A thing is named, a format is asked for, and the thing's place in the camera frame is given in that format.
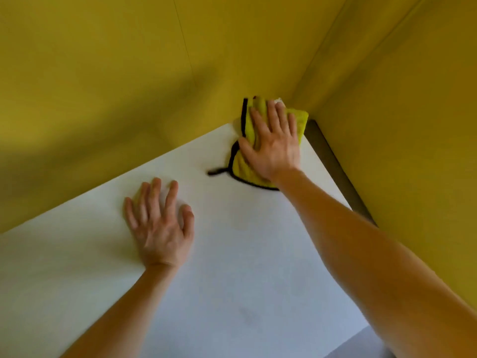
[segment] yellow microfiber cloth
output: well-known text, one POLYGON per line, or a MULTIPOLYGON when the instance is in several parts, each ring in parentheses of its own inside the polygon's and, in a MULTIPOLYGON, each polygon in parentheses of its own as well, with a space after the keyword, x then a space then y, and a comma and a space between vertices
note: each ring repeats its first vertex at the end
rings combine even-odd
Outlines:
MULTIPOLYGON (((248 139, 250 145, 253 146, 254 150, 259 150, 260 136, 250 116, 251 107, 254 107, 260 112, 263 120, 270 128, 270 123, 267 115, 267 102, 265 99, 260 97, 254 97, 251 101, 248 98, 244 98, 242 105, 242 115, 240 117, 242 136, 248 139)), ((290 113, 295 114, 295 119, 297 121, 298 141, 299 143, 301 143, 301 137, 305 132, 308 113, 296 109, 287 108, 287 115, 290 113)), ((275 187, 269 180, 263 179, 252 169, 252 167, 248 164, 247 160, 242 155, 238 141, 236 141, 232 146, 229 165, 225 168, 217 168, 212 171, 209 171, 207 174, 209 176, 216 176, 224 172, 228 172, 236 180, 246 183, 248 185, 278 191, 278 188, 275 187)))

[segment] white board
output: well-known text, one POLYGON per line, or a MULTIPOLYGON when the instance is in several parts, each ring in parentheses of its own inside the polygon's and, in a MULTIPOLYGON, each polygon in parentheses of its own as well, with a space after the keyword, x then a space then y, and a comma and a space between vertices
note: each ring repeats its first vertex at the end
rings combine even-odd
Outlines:
MULTIPOLYGON (((206 175, 236 138, 222 126, 0 236, 1 356, 61 354, 132 286, 143 268, 122 200, 154 176, 179 181, 196 240, 142 357, 319 358, 367 326, 280 192, 206 175)), ((306 138, 301 150, 306 174, 346 204, 306 138)))

